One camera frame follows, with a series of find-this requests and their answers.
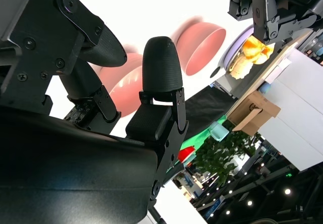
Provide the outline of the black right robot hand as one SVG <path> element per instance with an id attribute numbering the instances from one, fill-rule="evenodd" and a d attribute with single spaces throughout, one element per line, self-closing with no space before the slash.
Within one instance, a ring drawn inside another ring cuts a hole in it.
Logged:
<path id="1" fill-rule="evenodd" d="M 138 223 L 153 208 L 189 125 L 181 67 L 169 37 L 147 42 L 120 138 L 91 65 L 126 61 L 79 0 L 1 0 L 1 223 Z"/>

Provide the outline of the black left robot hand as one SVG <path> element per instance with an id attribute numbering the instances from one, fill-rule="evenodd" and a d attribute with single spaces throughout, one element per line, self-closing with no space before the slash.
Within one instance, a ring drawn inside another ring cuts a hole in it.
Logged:
<path id="1" fill-rule="evenodd" d="M 229 15 L 253 19 L 253 36 L 269 45 L 306 28 L 322 28 L 322 0 L 230 0 Z"/>

